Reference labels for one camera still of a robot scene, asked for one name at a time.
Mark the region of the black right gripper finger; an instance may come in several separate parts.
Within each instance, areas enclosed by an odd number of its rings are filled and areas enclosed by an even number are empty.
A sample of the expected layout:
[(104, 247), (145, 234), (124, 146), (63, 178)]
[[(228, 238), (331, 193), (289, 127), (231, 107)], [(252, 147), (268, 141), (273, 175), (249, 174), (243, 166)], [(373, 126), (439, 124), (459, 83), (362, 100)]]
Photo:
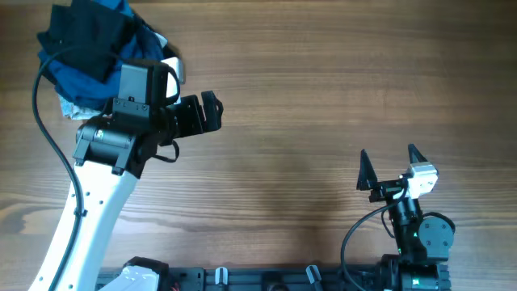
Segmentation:
[(427, 159), (421, 154), (421, 152), (418, 150), (415, 144), (408, 145), (408, 154), (410, 164), (427, 162)]
[(356, 189), (360, 191), (373, 190), (378, 187), (376, 172), (366, 149), (360, 151), (359, 174)]

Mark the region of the black polo shirt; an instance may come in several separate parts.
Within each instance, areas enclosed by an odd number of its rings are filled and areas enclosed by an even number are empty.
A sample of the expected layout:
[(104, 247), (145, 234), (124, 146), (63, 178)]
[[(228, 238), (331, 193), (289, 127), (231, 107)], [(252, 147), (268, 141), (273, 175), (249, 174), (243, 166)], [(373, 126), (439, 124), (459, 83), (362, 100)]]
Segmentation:
[[(70, 5), (54, 4), (48, 30), (37, 40), (48, 55), (72, 46), (119, 53), (137, 29), (132, 9), (126, 1), (80, 1)], [(75, 51), (57, 60), (93, 79), (103, 82), (116, 60), (103, 54)]]

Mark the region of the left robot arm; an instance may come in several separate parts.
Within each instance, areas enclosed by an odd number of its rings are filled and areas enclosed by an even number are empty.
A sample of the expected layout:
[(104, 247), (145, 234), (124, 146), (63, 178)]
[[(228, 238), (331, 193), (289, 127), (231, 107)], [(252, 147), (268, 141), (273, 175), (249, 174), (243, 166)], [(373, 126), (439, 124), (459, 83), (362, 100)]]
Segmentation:
[[(95, 290), (101, 265), (106, 255), (116, 219), (136, 187), (138, 178), (132, 174), (111, 174), (107, 166), (86, 162), (78, 167), (82, 194), (70, 186), (61, 220), (40, 270), (29, 290)], [(53, 280), (64, 258), (65, 235), (73, 233), (74, 199), (86, 199), (78, 236), (65, 259), (57, 283)], [(135, 257), (127, 262), (121, 275), (108, 282), (103, 290), (169, 290), (169, 267), (162, 262)]]

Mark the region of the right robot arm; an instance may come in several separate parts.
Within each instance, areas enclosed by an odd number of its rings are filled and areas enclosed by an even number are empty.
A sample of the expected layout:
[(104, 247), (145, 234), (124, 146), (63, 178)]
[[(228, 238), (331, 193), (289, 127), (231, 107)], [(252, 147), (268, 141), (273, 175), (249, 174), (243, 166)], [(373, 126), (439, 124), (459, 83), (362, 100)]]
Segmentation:
[(438, 169), (408, 145), (410, 164), (397, 179), (379, 181), (365, 150), (360, 153), (357, 189), (369, 191), (369, 201), (386, 203), (398, 253), (383, 255), (375, 267), (374, 290), (449, 290), (450, 248), (456, 226), (441, 213), (424, 213), (418, 199), (431, 193)]

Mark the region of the blue shirt on pile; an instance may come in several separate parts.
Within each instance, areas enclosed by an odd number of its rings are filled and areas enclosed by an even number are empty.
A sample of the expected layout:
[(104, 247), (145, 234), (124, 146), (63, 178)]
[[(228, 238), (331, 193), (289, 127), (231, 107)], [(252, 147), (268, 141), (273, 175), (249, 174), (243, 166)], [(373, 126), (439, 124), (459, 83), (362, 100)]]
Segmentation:
[(120, 87), (122, 59), (164, 58), (163, 45), (126, 0), (73, 1), (52, 6), (48, 29), (37, 34), (44, 76), (65, 100), (99, 110)]

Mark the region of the white garment in pile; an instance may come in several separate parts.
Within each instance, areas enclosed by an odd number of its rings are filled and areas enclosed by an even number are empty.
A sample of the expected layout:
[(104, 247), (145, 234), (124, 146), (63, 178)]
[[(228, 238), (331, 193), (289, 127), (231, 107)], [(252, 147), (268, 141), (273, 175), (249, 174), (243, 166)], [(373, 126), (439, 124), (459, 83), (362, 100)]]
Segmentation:
[[(164, 60), (164, 53), (157, 36), (145, 29), (136, 34), (120, 51), (124, 59)], [(80, 70), (59, 61), (53, 61), (49, 70), (57, 80), (54, 86), (60, 100), (63, 116), (72, 120), (84, 120), (99, 114), (106, 102), (119, 92), (122, 62), (117, 61), (100, 82)]]

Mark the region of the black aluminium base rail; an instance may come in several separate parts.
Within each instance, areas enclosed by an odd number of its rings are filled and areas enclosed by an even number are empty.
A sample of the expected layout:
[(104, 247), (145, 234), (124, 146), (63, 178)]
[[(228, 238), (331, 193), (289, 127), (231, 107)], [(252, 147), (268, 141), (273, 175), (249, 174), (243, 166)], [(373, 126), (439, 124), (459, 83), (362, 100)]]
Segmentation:
[(321, 269), (318, 279), (311, 279), (303, 268), (297, 269), (233, 269), (225, 283), (216, 282), (216, 272), (203, 268), (171, 268), (170, 290), (178, 291), (356, 291), (407, 290), (451, 291), (446, 267), (379, 271), (372, 266), (354, 265), (349, 271), (352, 283), (337, 269)]

